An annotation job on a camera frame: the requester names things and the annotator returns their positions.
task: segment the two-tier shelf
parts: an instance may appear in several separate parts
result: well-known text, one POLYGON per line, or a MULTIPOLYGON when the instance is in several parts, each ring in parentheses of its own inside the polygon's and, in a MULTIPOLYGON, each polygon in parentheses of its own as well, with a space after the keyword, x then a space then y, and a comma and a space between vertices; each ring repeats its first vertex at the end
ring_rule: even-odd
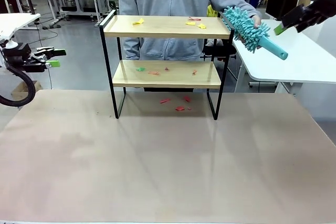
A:
POLYGON ((185 23, 189 17, 163 17, 163 16, 124 16, 116 15, 113 10, 99 25, 100 36, 103 45, 105 63, 110 82, 114 113, 118 119, 122 110, 127 87, 135 88, 201 88, 207 90, 207 97, 215 120, 218 118, 219 108, 223 94, 224 82, 229 62, 229 50, 224 55, 213 55, 211 61, 143 61, 123 60, 121 54, 120 37, 131 38, 182 38, 182 39, 217 39, 228 40, 231 45, 234 36, 234 28, 223 13, 218 18, 200 17, 206 29, 196 26, 188 26, 185 23), (133 25, 143 18, 145 22, 133 25), (229 24, 231 31, 227 29, 222 18, 229 24), (119 52, 119 65, 112 78, 106 37, 116 37, 119 52), (220 78, 214 65, 214 59, 224 58, 224 71, 220 78), (148 74, 148 71, 159 72, 160 75, 148 74), (114 87, 123 87, 124 96, 119 108, 117 107, 114 87), (213 106, 210 89, 219 90, 216 109, 213 106))

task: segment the red paper scrap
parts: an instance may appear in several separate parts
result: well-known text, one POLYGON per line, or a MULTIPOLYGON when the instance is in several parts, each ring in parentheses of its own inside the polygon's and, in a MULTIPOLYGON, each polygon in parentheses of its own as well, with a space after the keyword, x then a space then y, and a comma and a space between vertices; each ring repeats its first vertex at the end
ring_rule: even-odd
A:
POLYGON ((200 18, 192 18, 192 17, 189 17, 189 20, 192 20, 192 21, 201 21, 200 18))
POLYGON ((190 97, 184 97, 184 99, 185 99, 185 101, 187 101, 187 102, 191 102, 190 97))
POLYGON ((177 110, 177 111, 184 111, 185 108, 184 108, 183 106, 179 106, 179 107, 176 108, 176 110, 177 110))
POLYGON ((158 72, 158 71, 150 71, 150 72, 148 72, 148 74, 153 74, 155 76, 159 76, 160 72, 158 72))
POLYGON ((165 103, 165 102, 170 102, 170 99, 169 98, 168 99, 164 99, 160 103, 165 103))

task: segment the desk leg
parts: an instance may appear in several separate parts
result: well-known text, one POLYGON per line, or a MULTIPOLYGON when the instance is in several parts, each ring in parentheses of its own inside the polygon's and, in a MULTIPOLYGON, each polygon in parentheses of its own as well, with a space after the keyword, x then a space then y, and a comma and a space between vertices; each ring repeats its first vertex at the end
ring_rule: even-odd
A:
POLYGON ((6 4, 6 8, 7 8, 8 13, 10 13, 11 9, 9 9, 9 4, 8 4, 7 0, 5 0, 5 4, 6 4))
POLYGON ((51 14, 54 18, 54 24, 55 24, 55 23, 59 22, 59 20, 56 18, 55 11, 54 11, 53 5, 51 3, 51 0, 48 0, 48 4, 49 4, 50 10, 51 10, 51 14))
POLYGON ((241 64, 240 70, 239 70, 239 75, 238 75, 238 80, 236 83, 236 89, 235 89, 235 93, 240 93, 241 92, 241 88, 243 86, 243 82, 244 82, 244 77, 245 77, 245 73, 246 73, 246 68, 244 63, 241 64))
POLYGON ((23 10, 22 10, 22 6, 21 6, 21 3, 20 3, 20 0, 16 0, 16 4, 17 4, 17 8, 19 8, 19 12, 20 12, 20 13, 23 13, 23 10))
POLYGON ((94 7, 96 9, 97 21, 98 21, 96 26, 98 26, 100 23, 100 14, 99 14, 98 6, 97 6, 97 0, 93 0, 93 2, 94 2, 94 7))
POLYGON ((295 97, 300 92, 300 89, 302 88, 303 83, 289 83, 289 82, 280 82, 278 84, 277 90, 275 91, 277 94, 281 93, 289 93, 294 95, 295 97))

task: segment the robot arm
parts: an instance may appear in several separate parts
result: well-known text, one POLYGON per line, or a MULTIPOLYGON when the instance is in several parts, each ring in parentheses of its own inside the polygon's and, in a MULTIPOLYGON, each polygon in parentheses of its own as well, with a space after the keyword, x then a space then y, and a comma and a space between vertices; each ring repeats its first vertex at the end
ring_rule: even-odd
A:
POLYGON ((32 52, 27 43, 17 43, 12 40, 17 30, 39 16, 39 14, 23 13, 0 14, 0 71, 8 70, 20 77, 28 87, 28 96, 20 101, 11 101, 0 95, 0 103, 6 106, 23 106, 35 97, 34 83, 24 72, 44 72, 48 68, 58 67, 58 61, 50 61, 50 59, 66 55, 64 49, 58 50, 54 47, 37 48, 36 52, 32 52))
POLYGON ((320 24, 336 15, 336 0, 312 0, 307 7, 299 5, 282 17, 282 28, 292 26, 300 33, 306 28, 320 24))

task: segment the black metal shelf frame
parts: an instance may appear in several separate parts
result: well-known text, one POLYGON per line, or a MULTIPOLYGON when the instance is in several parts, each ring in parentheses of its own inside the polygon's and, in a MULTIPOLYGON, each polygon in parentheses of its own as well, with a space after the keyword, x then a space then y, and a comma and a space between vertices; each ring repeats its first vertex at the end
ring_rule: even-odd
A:
MULTIPOLYGON (((104 28, 106 27, 106 25, 110 22, 110 20, 116 14, 117 14, 116 10, 111 11, 110 14, 99 24, 99 31, 100 31, 100 37, 101 37, 101 42, 102 42, 102 46, 103 46, 107 75, 108 75, 108 78, 109 78, 109 84, 110 84, 114 114, 116 116, 115 118, 118 119, 120 117, 121 110, 122 110, 122 107, 123 107, 123 104, 124 104, 124 101, 125 101, 126 88, 123 87, 123 97, 121 99, 121 102, 120 102, 119 106, 117 106, 116 95, 114 93, 114 86, 113 86, 113 81, 112 81, 113 78, 112 78, 112 73, 111 73, 111 68, 110 68, 109 54, 108 54, 108 50, 107 50, 106 38, 105 38, 105 33, 104 33, 104 28)), ((231 22, 224 16, 224 14, 222 12, 218 13, 218 17, 224 19, 225 22, 229 25, 229 27, 230 27, 230 37, 228 39, 228 43, 229 43, 229 45, 232 45, 233 38, 234 38, 234 33, 235 33, 235 28, 233 27, 231 22)), ((118 44, 119 60, 122 60, 120 37, 117 37, 117 44, 118 44)), ((214 47, 216 47, 216 44, 217 44, 217 39, 215 39, 215 41, 214 41, 214 47)), ((219 115, 219 109, 221 107, 225 78, 226 78, 229 59, 230 59, 229 51, 225 52, 225 54, 221 55, 221 56, 212 55, 211 61, 213 62, 215 60, 215 58, 224 58, 224 71, 223 71, 223 74, 222 74, 222 77, 221 77, 221 85, 220 85, 220 89, 219 89, 216 109, 214 108, 214 105, 213 105, 213 102, 212 102, 212 99, 211 99, 211 96, 210 96, 210 89, 206 90, 206 94, 207 94, 207 98, 208 98, 208 101, 209 101, 210 109, 211 109, 212 115, 214 117, 214 120, 217 120, 218 115, 219 115)))

